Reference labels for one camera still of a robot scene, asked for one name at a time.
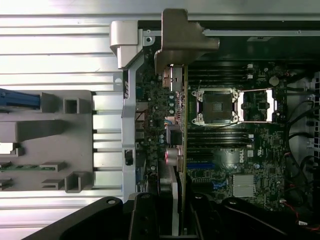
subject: green circuit board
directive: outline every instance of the green circuit board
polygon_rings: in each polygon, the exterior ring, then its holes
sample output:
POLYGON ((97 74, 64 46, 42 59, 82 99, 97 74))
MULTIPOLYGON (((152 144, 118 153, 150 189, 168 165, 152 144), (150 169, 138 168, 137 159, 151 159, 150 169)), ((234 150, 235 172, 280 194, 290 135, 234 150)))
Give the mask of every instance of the green circuit board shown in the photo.
POLYGON ((152 46, 143 48, 144 64, 136 73, 137 105, 144 104, 143 109, 137 110, 135 123, 137 183, 143 181, 145 175, 156 174, 155 166, 163 161, 166 148, 171 147, 166 142, 166 117, 180 119, 178 123, 181 124, 181 120, 185 119, 183 110, 187 107, 187 126, 183 125, 182 131, 185 127, 188 133, 212 131, 212 126, 192 123, 197 116, 198 107, 197 99, 192 96, 193 91, 262 89, 247 92, 242 106, 246 113, 245 120, 261 121, 266 117, 268 108, 264 90, 272 89, 278 113, 273 116, 272 123, 241 123, 221 128, 245 132, 246 141, 249 141, 245 146, 215 146, 210 137, 206 139, 202 135, 199 137, 203 140, 199 142, 202 147, 197 149, 197 143, 189 146, 192 140, 188 135, 186 163, 187 174, 195 192, 209 193, 217 202, 231 196, 241 197, 243 194, 243 198, 251 203, 268 210, 279 210, 279 199, 285 186, 283 156, 286 150, 286 82, 280 79, 274 86, 271 85, 270 78, 285 74, 288 66, 277 62, 232 62, 231 67, 225 67, 225 62, 222 66, 215 66, 211 61, 196 61, 195 67, 189 66, 188 98, 181 105, 181 99, 163 87, 162 78, 155 74, 154 54, 160 44, 160 40, 156 39, 152 46), (211 167, 188 167, 188 164, 201 165, 204 161, 205 164, 211 164, 211 167), (239 185, 238 181, 243 180, 251 181, 250 185, 239 185))
MULTIPOLYGON (((241 123, 218 128, 216 132, 243 131, 249 140, 244 146, 215 146, 209 134, 213 126, 198 126, 192 123, 197 116, 197 99, 189 97, 188 102, 188 132, 200 131, 203 141, 197 148, 197 142, 188 148, 187 166, 195 192, 210 193, 216 201, 221 202, 227 197, 242 197, 247 201, 268 210, 280 210, 280 198, 283 197, 285 119, 286 119, 286 83, 279 80, 276 87, 270 85, 272 76, 286 72, 284 66, 275 62, 249 63, 253 69, 248 73, 252 77, 243 84, 198 86, 194 84, 189 89, 236 88, 240 91, 250 89, 272 89, 272 96, 277 101, 277 114, 273 115, 272 123, 241 123)), ((245 111, 245 121, 263 121, 267 114, 266 94, 264 90, 246 92, 242 109, 245 111)))

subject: screw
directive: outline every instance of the screw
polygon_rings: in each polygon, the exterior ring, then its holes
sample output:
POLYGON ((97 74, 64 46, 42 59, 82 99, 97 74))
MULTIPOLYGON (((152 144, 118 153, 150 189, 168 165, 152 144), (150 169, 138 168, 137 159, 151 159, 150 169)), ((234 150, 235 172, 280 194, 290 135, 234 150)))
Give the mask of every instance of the screw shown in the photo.
POLYGON ((231 200, 229 200, 229 203, 232 204, 232 205, 235 205, 235 204, 237 204, 237 201, 234 200, 234 199, 231 199, 231 200))
POLYGON ((107 204, 115 204, 116 201, 111 199, 111 200, 108 200, 106 203, 107 203, 107 204))

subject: metal bracket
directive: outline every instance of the metal bracket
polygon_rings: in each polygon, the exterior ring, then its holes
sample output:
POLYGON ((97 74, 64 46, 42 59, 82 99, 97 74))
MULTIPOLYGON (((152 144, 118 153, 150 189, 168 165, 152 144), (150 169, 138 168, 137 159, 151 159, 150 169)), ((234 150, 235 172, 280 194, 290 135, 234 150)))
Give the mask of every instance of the metal bracket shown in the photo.
POLYGON ((143 31, 138 21, 113 21, 110 25, 110 49, 116 55, 118 68, 133 62, 143 47, 143 31))
POLYGON ((224 126, 226 124, 236 124, 237 122, 240 121, 240 117, 238 116, 238 114, 239 114, 239 109, 238 109, 238 113, 237 113, 237 111, 232 111, 232 119, 230 119, 230 122, 228 122, 228 123, 206 124, 204 122, 203 114, 200 112, 200 106, 199 106, 199 102, 203 103, 203 100, 204 100, 203 97, 204 97, 205 91, 229 91, 232 94, 232 102, 235 106, 234 109, 235 110, 237 110, 238 108, 241 109, 241 105, 238 104, 239 96, 240 96, 241 92, 238 91, 237 89, 235 89, 235 88, 200 88, 198 90, 194 90, 191 92, 191 95, 196 97, 196 99, 198 101, 198 103, 197 103, 197 117, 191 121, 193 124, 198 125, 198 126, 217 126, 218 127, 218 126, 224 126))
POLYGON ((188 22, 185 9, 165 9, 161 22, 162 46, 154 55, 156 74, 162 74, 167 65, 188 65, 219 49, 219 38, 206 37, 199 23, 188 22))
POLYGON ((272 123, 273 114, 277 111, 277 101, 273 98, 272 88, 264 89, 250 89, 250 90, 237 90, 235 88, 203 88, 194 90, 191 95, 197 99, 197 117, 191 122, 198 126, 224 126, 226 124, 241 124, 241 123, 272 123), (232 103, 234 104, 234 111, 232 111, 232 119, 228 123, 206 124, 204 122, 203 114, 200 111, 200 104, 203 102, 205 91, 230 91, 232 94, 232 103), (244 104, 244 96, 246 92, 259 92, 265 91, 266 102, 269 107, 266 110, 266 119, 264 121, 245 121, 245 112, 242 109, 244 104))

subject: white sticker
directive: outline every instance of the white sticker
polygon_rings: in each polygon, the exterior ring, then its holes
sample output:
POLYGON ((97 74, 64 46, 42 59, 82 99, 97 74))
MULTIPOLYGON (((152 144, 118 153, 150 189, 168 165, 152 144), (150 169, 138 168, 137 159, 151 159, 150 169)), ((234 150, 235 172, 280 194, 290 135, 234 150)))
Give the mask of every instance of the white sticker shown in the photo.
POLYGON ((308 225, 308 223, 306 223, 305 221, 298 221, 298 224, 301 226, 306 226, 308 225))
POLYGON ((247 156, 248 156, 248 158, 253 158, 253 156, 254 156, 254 151, 253 151, 253 150, 248 150, 247 156))

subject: chip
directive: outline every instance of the chip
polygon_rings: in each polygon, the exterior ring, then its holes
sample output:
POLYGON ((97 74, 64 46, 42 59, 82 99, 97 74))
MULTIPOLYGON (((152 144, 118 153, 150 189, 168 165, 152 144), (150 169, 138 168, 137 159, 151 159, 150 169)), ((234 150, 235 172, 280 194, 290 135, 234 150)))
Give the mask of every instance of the chip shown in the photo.
POLYGON ((260 110, 266 110, 267 109, 267 103, 266 102, 259 102, 259 109, 260 110))
POLYGON ((276 173, 276 168, 275 167, 270 167, 269 168, 269 173, 270 174, 275 174, 276 173))

